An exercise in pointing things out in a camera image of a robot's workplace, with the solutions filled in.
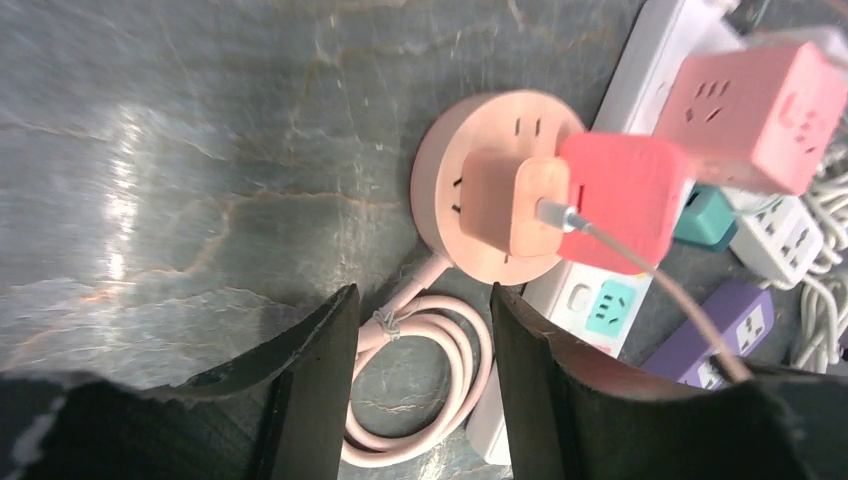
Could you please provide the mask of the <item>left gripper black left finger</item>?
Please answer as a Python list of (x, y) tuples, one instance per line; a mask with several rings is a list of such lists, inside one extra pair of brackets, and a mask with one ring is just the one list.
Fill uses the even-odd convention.
[(187, 382), (85, 371), (1, 376), (5, 479), (333, 479), (360, 320), (355, 285)]

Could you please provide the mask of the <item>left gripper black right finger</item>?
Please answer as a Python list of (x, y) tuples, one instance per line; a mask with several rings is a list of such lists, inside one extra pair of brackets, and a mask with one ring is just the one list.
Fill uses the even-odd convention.
[(652, 375), (492, 289), (517, 479), (843, 479), (847, 381), (752, 364), (716, 391)]

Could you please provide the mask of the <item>white multicolour power strip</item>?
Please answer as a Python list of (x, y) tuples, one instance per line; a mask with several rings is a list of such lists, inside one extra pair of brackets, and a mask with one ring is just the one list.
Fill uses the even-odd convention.
[[(598, 113), (594, 132), (649, 135), (683, 60), (715, 51), (712, 32), (735, 1), (648, 1), (640, 9)], [(564, 260), (529, 282), (523, 299), (555, 326), (616, 357), (651, 285), (651, 276), (624, 258)], [(487, 387), (466, 426), (472, 448), (490, 464), (507, 466), (510, 450), (499, 378)]]

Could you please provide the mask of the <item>salmon usb charger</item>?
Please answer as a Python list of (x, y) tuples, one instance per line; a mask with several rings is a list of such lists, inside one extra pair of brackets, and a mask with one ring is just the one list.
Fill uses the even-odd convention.
[(478, 150), (461, 176), (459, 225), (463, 233), (518, 258), (556, 253), (561, 230), (537, 217), (541, 200), (568, 200), (569, 167), (556, 156)]

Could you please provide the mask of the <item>coral plug adapter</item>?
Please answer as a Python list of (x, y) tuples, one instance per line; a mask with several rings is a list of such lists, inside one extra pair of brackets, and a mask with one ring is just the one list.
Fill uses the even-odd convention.
[(579, 133), (560, 143), (568, 204), (593, 226), (657, 265), (669, 251), (691, 165), (681, 148), (652, 136)]

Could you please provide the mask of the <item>round pink socket hub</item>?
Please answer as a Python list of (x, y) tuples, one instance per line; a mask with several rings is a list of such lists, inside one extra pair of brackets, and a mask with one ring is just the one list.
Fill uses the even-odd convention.
[(557, 148), (584, 130), (571, 107), (540, 91), (479, 94), (450, 107), (413, 164), (422, 239), (483, 283), (518, 285), (550, 271), (563, 234), (537, 219), (536, 205), (566, 202), (569, 168)]

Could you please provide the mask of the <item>pink cube socket adapter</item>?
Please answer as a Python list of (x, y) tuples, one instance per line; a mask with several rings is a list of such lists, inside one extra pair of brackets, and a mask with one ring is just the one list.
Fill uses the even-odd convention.
[(696, 54), (653, 133), (686, 152), (700, 183), (797, 196), (846, 102), (840, 70), (811, 42)]

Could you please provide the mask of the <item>purple power strip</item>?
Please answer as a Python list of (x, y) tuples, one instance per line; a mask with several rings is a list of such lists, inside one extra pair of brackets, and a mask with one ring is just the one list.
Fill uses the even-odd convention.
[[(745, 357), (774, 326), (771, 293), (754, 284), (728, 280), (702, 304), (731, 353)], [(641, 365), (641, 369), (681, 384), (715, 390), (724, 380), (711, 365), (715, 349), (704, 340), (690, 320)]]

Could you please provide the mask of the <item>teal usb charger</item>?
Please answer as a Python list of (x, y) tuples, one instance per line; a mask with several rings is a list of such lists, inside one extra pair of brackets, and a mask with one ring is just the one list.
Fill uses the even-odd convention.
[(738, 231), (735, 212), (721, 191), (696, 184), (673, 232), (676, 243), (713, 252), (723, 252)]

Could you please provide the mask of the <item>white usb power strip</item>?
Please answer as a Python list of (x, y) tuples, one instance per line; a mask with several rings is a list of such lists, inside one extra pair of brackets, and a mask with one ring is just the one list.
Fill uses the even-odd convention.
[(809, 272), (824, 240), (818, 223), (795, 196), (761, 195), (721, 187), (736, 213), (730, 249), (759, 277), (792, 289)]

